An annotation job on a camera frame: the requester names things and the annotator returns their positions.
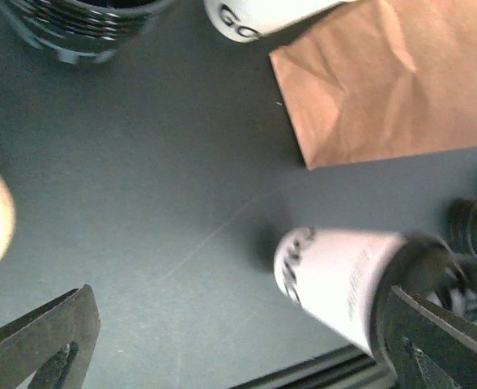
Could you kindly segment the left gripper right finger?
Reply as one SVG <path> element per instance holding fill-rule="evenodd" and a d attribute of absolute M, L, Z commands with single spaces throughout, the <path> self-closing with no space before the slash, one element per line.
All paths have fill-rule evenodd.
<path fill-rule="evenodd" d="M 477 388 L 477 326 L 430 301 L 390 290 L 385 343 L 400 388 Z"/>

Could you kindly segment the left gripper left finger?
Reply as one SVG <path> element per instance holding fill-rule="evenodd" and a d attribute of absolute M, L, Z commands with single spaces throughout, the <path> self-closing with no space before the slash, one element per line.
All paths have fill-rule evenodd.
<path fill-rule="evenodd" d="M 85 284 L 0 327 L 0 388 L 80 388 L 100 333 Z"/>

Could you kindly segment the black cup lid stack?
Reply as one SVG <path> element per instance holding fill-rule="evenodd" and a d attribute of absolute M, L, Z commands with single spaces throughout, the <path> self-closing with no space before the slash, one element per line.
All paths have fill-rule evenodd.
<path fill-rule="evenodd" d="M 455 199 L 448 208 L 446 223 L 450 247 L 477 258 L 477 199 Z"/>

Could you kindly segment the brown kraft paper bag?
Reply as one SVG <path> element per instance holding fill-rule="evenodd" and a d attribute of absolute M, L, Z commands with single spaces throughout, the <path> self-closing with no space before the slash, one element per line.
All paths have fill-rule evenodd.
<path fill-rule="evenodd" d="M 477 1 L 359 1 L 270 53 L 308 169 L 477 147 Z"/>

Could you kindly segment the black paper cup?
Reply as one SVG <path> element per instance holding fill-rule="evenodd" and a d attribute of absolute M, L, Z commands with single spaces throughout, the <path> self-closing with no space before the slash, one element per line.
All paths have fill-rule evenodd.
<path fill-rule="evenodd" d="M 174 1 L 0 1 L 15 33 L 69 65 L 107 62 L 127 41 L 156 26 Z"/>

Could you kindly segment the white paper cup stack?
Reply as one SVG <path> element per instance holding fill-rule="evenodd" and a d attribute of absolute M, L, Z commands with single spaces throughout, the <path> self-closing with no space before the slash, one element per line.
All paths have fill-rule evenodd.
<path fill-rule="evenodd" d="M 231 41 L 249 43 L 328 11 L 348 0 L 204 0 L 215 29 Z"/>

